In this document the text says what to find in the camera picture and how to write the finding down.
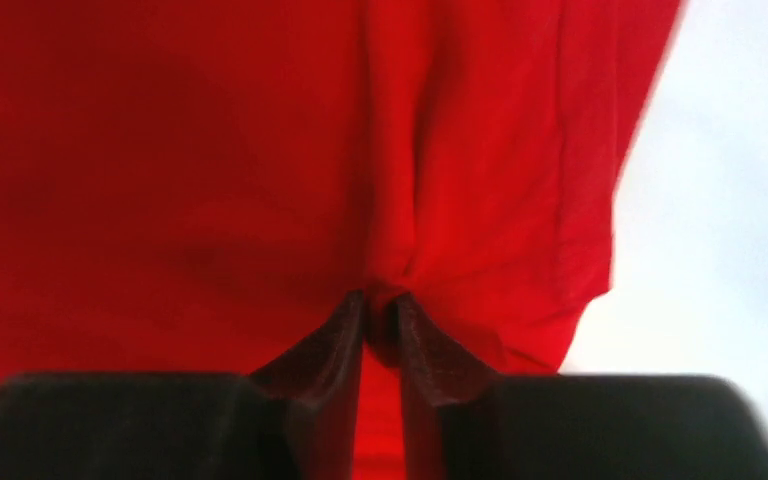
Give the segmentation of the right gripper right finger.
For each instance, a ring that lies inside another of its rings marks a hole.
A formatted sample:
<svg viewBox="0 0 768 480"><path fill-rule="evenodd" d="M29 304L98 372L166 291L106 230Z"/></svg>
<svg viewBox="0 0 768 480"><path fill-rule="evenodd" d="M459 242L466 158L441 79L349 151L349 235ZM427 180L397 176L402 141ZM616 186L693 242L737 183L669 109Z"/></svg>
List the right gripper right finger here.
<svg viewBox="0 0 768 480"><path fill-rule="evenodd" d="M504 374L412 296L393 317L410 479L768 480L768 444L723 380Z"/></svg>

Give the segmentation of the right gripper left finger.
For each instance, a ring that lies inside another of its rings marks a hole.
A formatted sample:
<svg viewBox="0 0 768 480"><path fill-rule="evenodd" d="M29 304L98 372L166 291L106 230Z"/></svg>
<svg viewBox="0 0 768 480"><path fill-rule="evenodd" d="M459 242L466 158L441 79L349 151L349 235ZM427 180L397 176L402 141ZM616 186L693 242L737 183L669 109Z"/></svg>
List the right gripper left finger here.
<svg viewBox="0 0 768 480"><path fill-rule="evenodd" d="M0 479L348 479L363 295L248 375L36 372L0 386Z"/></svg>

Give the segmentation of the red t-shirt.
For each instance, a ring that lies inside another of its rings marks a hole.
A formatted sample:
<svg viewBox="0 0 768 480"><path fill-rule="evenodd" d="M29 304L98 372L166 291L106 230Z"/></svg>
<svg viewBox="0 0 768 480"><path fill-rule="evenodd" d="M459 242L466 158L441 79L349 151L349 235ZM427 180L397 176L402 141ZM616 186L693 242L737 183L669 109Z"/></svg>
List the red t-shirt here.
<svg viewBox="0 0 768 480"><path fill-rule="evenodd" d="M249 372L373 306L353 475L405 475L384 306L554 374L678 1L0 1L0 382Z"/></svg>

